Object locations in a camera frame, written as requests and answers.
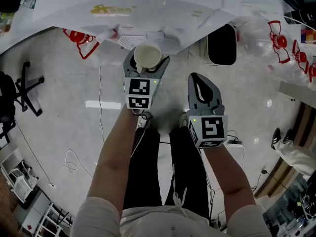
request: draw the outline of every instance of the sleeve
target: sleeve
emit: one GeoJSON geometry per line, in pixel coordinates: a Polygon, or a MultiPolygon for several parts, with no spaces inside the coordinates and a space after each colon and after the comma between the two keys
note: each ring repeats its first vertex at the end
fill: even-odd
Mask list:
{"type": "Polygon", "coordinates": [[[256,205],[248,205],[235,212],[228,222],[227,234],[232,237],[272,237],[256,205]]]}
{"type": "Polygon", "coordinates": [[[88,197],[81,205],[70,237],[120,237],[120,216],[110,202],[88,197]]]}

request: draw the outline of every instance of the office chair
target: office chair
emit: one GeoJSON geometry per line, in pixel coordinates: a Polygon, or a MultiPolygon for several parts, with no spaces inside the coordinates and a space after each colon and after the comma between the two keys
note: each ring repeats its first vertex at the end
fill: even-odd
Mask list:
{"type": "Polygon", "coordinates": [[[22,112],[25,112],[29,107],[37,117],[42,114],[41,109],[38,111],[35,110],[27,94],[31,89],[35,88],[41,83],[44,83],[44,77],[40,77],[38,82],[26,88],[26,68],[29,66],[29,62],[23,63],[22,76],[16,81],[15,84],[10,76],[0,71],[0,123],[3,123],[3,132],[0,133],[0,139],[5,137],[8,143],[10,140],[7,134],[16,125],[14,120],[14,101],[22,106],[22,112]]]}

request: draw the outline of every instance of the white t-shirt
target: white t-shirt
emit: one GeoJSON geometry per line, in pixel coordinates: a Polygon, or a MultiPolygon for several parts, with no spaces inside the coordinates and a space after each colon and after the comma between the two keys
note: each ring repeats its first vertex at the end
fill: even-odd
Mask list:
{"type": "Polygon", "coordinates": [[[208,220],[178,206],[138,207],[123,211],[108,201],[88,197],[73,224],[71,237],[271,237],[260,209],[241,208],[229,220],[227,234],[208,220]]]}

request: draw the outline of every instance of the white pants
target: white pants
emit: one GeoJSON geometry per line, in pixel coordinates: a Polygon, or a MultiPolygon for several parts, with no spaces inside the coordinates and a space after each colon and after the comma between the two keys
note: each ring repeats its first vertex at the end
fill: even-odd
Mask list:
{"type": "Polygon", "coordinates": [[[307,181],[316,170],[316,154],[310,150],[293,145],[288,140],[285,144],[279,140],[275,144],[276,152],[290,166],[301,173],[307,181]]]}

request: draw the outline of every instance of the white cup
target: white cup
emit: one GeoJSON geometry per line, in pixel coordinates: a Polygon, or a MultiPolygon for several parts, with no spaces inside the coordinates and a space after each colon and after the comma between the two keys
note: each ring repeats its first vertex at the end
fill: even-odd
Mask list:
{"type": "Polygon", "coordinates": [[[162,58],[160,47],[153,42],[143,42],[139,44],[134,51],[134,60],[138,65],[137,68],[142,70],[155,69],[162,58]]]}

